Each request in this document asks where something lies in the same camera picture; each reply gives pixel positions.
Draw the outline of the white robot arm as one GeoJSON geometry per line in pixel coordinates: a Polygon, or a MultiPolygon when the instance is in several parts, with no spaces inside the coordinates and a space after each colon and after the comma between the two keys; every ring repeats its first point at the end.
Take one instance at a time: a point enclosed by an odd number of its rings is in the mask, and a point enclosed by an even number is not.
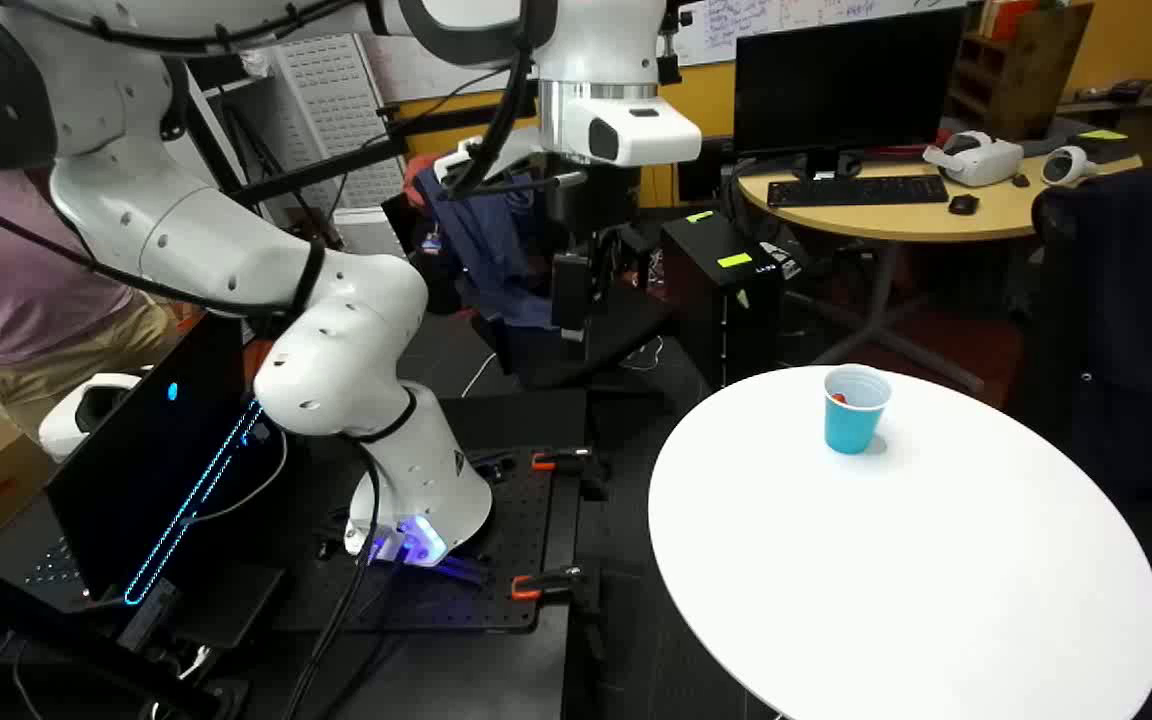
{"type": "Polygon", "coordinates": [[[380,476],[343,520],[348,554],[440,565],[470,543],[493,492],[397,359],[430,283],[399,257],[317,248],[164,149],[172,65],[309,31],[414,36],[445,65],[510,68],[538,103],[495,117],[457,171],[479,186],[526,158],[602,167],[678,164],[700,127],[661,98],[671,0],[0,0],[0,167],[42,167],[103,271],[229,312],[281,312],[257,400],[297,435],[353,435],[380,476]]]}

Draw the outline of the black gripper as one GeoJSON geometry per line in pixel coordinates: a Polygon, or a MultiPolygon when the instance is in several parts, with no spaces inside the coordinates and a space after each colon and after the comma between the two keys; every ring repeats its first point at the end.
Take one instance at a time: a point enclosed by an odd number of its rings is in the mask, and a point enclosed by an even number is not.
{"type": "Polygon", "coordinates": [[[628,353],[656,327],[656,299],[640,291],[645,237],[626,190],[556,190],[548,200],[563,243],[548,260],[554,325],[569,347],[628,353]]]}

